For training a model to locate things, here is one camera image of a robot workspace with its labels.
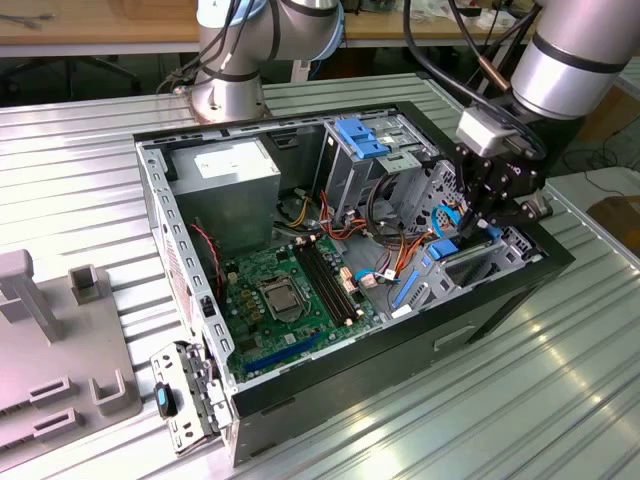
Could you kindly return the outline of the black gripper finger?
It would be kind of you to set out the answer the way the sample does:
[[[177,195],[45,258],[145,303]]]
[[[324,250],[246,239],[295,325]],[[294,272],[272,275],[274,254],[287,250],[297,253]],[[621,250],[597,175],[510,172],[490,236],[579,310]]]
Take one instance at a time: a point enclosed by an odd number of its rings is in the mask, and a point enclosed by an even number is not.
[[[490,180],[495,158],[482,158],[465,145],[457,145],[455,169],[456,186],[467,205],[457,230],[461,236],[471,236],[477,228],[494,222],[495,192]]]
[[[484,217],[492,227],[511,227],[537,223],[553,214],[550,203],[542,194],[532,194],[521,198],[521,202],[509,200],[499,205]]]

